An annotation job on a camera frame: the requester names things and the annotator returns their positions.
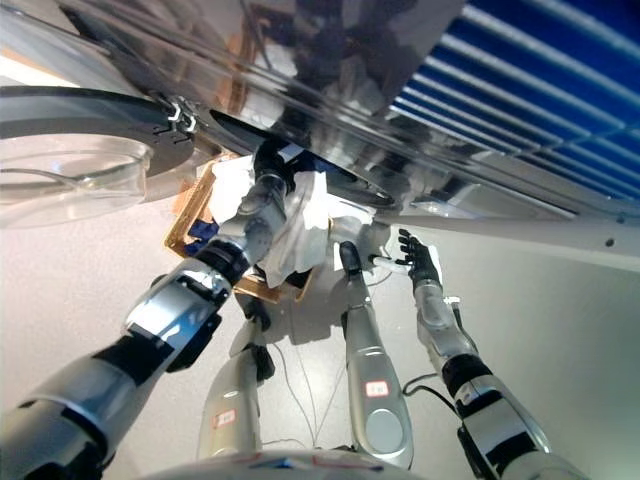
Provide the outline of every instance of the white cloth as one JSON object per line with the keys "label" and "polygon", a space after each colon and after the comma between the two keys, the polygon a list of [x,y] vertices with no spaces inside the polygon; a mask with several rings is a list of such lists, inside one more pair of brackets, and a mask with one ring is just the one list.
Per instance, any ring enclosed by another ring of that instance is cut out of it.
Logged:
{"label": "white cloth", "polygon": [[[213,184],[209,209],[219,225],[232,218],[242,198],[254,184],[252,157],[240,157],[212,166]],[[271,288],[293,272],[306,272],[324,262],[329,237],[329,204],[324,173],[298,172],[296,190],[285,198],[287,222],[269,253],[260,262]]]}
{"label": "white cloth", "polygon": [[329,240],[327,178],[324,173],[299,172],[295,192],[285,198],[287,223],[260,266],[267,285],[276,287],[293,272],[324,263]]}

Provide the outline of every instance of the blue object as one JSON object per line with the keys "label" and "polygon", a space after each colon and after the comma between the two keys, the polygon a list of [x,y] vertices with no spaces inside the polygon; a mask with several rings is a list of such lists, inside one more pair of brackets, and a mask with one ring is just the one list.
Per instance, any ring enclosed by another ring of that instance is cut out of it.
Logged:
{"label": "blue object", "polygon": [[209,240],[213,238],[213,236],[218,233],[220,226],[216,222],[207,223],[202,220],[196,220],[191,225],[189,229],[188,235],[190,237],[196,238],[197,240],[188,243],[184,246],[185,253],[193,257],[196,253],[200,251]]}

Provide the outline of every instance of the cable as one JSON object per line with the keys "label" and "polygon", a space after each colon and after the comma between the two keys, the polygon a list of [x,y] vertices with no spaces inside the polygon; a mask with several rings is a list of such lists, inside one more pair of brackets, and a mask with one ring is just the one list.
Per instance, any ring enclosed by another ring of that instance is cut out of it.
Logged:
{"label": "cable", "polygon": [[419,377],[416,378],[412,378],[411,380],[409,380],[407,383],[405,383],[404,387],[402,387],[402,394],[405,397],[411,397],[413,395],[415,395],[418,391],[420,390],[424,390],[426,392],[429,392],[433,395],[435,395],[436,397],[438,397],[447,407],[449,407],[449,409],[451,409],[451,411],[455,414],[456,417],[458,417],[458,412],[456,411],[456,407],[453,406],[453,404],[447,400],[444,395],[442,395],[440,392],[438,392],[437,390],[434,390],[431,387],[427,387],[426,385],[418,385],[416,387],[414,387],[412,390],[409,390],[409,386],[419,382],[421,380],[426,380],[429,378],[433,378],[433,377],[437,377],[438,374],[437,373],[427,373],[425,375],[420,375]]}
{"label": "cable", "polygon": [[451,310],[453,310],[453,316],[456,319],[456,324],[458,325],[458,328],[460,329],[462,334],[465,337],[467,337],[467,340],[469,340],[469,343],[471,344],[473,349],[476,352],[478,352],[478,346],[476,345],[476,342],[473,341],[473,338],[471,338],[471,336],[467,333],[467,331],[462,326],[462,315],[460,314],[460,307],[457,304],[452,304],[451,305]]}
{"label": "cable", "polygon": [[376,287],[376,286],[380,285],[382,282],[384,282],[385,280],[387,280],[387,279],[391,276],[391,274],[392,274],[392,273],[393,273],[393,272],[389,272],[389,273],[387,274],[387,276],[386,276],[386,277],[384,277],[382,280],[378,280],[377,282],[370,283],[370,284],[368,284],[368,285],[367,285],[367,287]]}
{"label": "cable", "polygon": [[307,446],[297,438],[279,438],[278,440],[269,440],[268,442],[262,442],[262,445],[273,445],[276,443],[283,443],[283,442],[294,442],[300,445],[302,448],[307,449]]}
{"label": "cable", "polygon": [[440,400],[442,400],[442,403],[444,403],[447,407],[449,407],[449,409],[451,409],[451,411],[454,413],[454,415],[457,417],[458,416],[458,412],[456,412],[456,407],[453,406],[453,404],[447,400],[440,392],[438,392],[437,390],[434,390],[431,387],[427,387],[426,385],[418,385],[417,387],[414,387],[413,390],[411,391],[406,391],[405,389],[402,389],[402,394],[405,397],[411,397],[412,395],[414,395],[415,393],[417,393],[419,390],[424,390],[426,392],[432,393],[434,394],[436,397],[438,397]]}
{"label": "cable", "polygon": [[318,430],[316,430],[316,439],[314,441],[314,445],[317,444],[318,442],[318,437],[320,436],[320,431],[322,430],[322,427],[324,426],[324,422],[327,419],[327,415],[329,415],[329,409],[331,408],[331,404],[333,403],[333,399],[336,396],[336,393],[338,392],[338,387],[340,386],[340,382],[342,381],[342,377],[344,376],[344,372],[347,371],[347,361],[345,359],[345,361],[342,364],[342,367],[340,367],[340,371],[339,374],[337,375],[337,380],[336,383],[333,387],[333,392],[331,392],[331,397],[329,397],[329,403],[327,403],[327,408],[324,411],[324,415],[322,415],[322,419],[320,420],[320,425],[318,426]]}
{"label": "cable", "polygon": [[298,405],[298,408],[302,412],[302,415],[304,416],[304,420],[307,422],[307,427],[309,428],[309,435],[311,436],[311,442],[313,442],[314,437],[313,437],[313,429],[311,428],[311,422],[309,421],[307,412],[304,411],[304,408],[302,407],[302,403],[300,403],[300,399],[293,391],[293,387],[291,386],[291,382],[289,381],[289,372],[287,370],[287,362],[284,360],[284,354],[282,353],[282,350],[280,349],[280,346],[277,343],[274,343],[273,346],[276,348],[276,350],[280,354],[280,359],[282,360],[282,369],[284,370],[284,379],[285,379],[285,382],[287,383],[287,388],[289,389],[289,393],[291,393],[291,396],[293,397],[296,404]]}
{"label": "cable", "polygon": [[[309,392],[309,399],[311,400],[311,409],[313,410],[313,427],[315,431],[318,430],[318,416],[316,414],[316,403],[313,400],[313,393],[311,392],[311,382],[309,382],[309,377],[307,375],[307,370],[304,368],[304,362],[302,361],[302,356],[300,355],[300,350],[298,349],[298,344],[295,339],[295,329],[293,326],[293,313],[291,308],[292,301],[289,301],[289,324],[291,326],[291,340],[293,344],[293,348],[296,351],[296,356],[298,357],[298,362],[300,363],[300,368],[302,369],[302,375],[304,376],[304,381],[307,384],[307,391]],[[311,442],[313,448],[316,447],[315,437],[311,434]]]}

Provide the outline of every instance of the red label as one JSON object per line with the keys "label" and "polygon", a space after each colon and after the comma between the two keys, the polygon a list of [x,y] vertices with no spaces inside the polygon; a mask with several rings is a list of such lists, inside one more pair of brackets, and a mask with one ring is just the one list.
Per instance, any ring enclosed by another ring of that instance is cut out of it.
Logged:
{"label": "red label", "polygon": [[386,397],[389,395],[389,385],[384,380],[377,380],[375,382],[367,382],[365,385],[365,392],[367,397]]}

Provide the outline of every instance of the robot forearm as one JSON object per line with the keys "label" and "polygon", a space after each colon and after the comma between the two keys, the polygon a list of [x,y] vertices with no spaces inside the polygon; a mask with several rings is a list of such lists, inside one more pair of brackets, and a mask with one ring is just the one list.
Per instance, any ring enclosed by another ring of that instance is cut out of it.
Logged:
{"label": "robot forearm", "polygon": [[232,286],[284,225],[288,185],[264,168],[259,157],[268,153],[256,153],[262,174],[230,220],[233,231],[155,283],[116,343],[65,367],[3,419],[0,478],[99,478],[158,378],[197,359]]}

